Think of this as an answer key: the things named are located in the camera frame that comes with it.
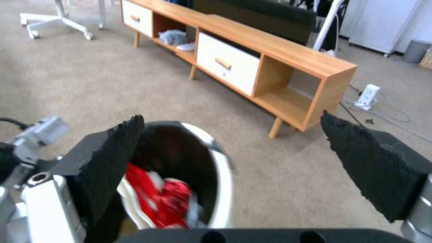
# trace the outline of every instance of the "white drawer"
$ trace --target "white drawer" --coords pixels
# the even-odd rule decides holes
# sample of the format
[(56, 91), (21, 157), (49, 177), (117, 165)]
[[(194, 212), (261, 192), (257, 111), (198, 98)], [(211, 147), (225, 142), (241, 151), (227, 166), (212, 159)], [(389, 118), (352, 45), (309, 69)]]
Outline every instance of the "white drawer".
[(197, 63), (244, 93), (252, 95), (259, 58), (201, 32)]
[(123, 0), (123, 22), (141, 33), (153, 37), (152, 11)]

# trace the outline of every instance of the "chair caster wheel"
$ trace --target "chair caster wheel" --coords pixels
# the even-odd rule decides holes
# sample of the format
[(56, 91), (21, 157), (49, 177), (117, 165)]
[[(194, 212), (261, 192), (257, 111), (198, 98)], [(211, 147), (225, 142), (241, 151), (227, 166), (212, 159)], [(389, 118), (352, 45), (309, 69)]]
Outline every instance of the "chair caster wheel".
[(23, 27), (26, 27), (27, 24), (28, 24), (28, 22), (27, 22), (26, 19), (21, 19), (21, 25), (22, 25)]
[(93, 39), (93, 34), (88, 32), (84, 34), (84, 37), (86, 38), (86, 40), (90, 41)]
[(39, 39), (41, 36), (39, 35), (39, 32), (32, 30), (29, 32), (29, 36), (32, 39)]

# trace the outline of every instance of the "wooden handle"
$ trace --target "wooden handle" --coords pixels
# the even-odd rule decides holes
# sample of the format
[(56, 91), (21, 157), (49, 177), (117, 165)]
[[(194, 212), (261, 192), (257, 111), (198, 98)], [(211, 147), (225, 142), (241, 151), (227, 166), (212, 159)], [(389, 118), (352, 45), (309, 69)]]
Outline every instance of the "wooden handle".
[(219, 63), (220, 65), (222, 65), (222, 67), (231, 70), (231, 64), (229, 64), (228, 62), (222, 60), (221, 58), (215, 58), (215, 61), (217, 63)]
[(135, 15), (131, 15), (130, 18), (131, 18), (132, 20), (134, 20), (134, 21), (137, 21), (137, 22), (140, 21), (140, 18), (137, 17), (137, 16), (135, 16)]

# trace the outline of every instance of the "bucket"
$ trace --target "bucket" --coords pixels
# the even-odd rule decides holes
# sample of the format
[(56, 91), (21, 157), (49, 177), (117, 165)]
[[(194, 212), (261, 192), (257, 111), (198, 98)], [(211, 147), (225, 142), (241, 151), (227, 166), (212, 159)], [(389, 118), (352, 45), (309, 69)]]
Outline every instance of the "bucket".
[(403, 55), (403, 60), (412, 63), (419, 63), (432, 43), (420, 40), (412, 40)]
[[(137, 157), (151, 167), (144, 169), (189, 185), (203, 208), (200, 220), (207, 228), (230, 226), (233, 191), (230, 161), (210, 134), (197, 126), (177, 121), (149, 122), (141, 133), (133, 160)], [(126, 177), (117, 192), (126, 213), (139, 230), (155, 227), (141, 210)]]

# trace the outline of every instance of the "white pole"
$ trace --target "white pole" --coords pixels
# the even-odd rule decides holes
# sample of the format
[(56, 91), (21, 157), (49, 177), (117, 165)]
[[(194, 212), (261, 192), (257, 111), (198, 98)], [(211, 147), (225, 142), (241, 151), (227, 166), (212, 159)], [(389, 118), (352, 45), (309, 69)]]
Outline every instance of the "white pole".
[(330, 29), (331, 23), (333, 23), (334, 16), (337, 14), (337, 11), (339, 10), (340, 5), (345, 0), (334, 0), (331, 4), (330, 11), (327, 14), (327, 17), (324, 21), (323, 27), (321, 28), (320, 33), (318, 34), (317, 41), (315, 41), (314, 49), (317, 51), (320, 51), (321, 46), (323, 45), (324, 39), (328, 33), (328, 30)]

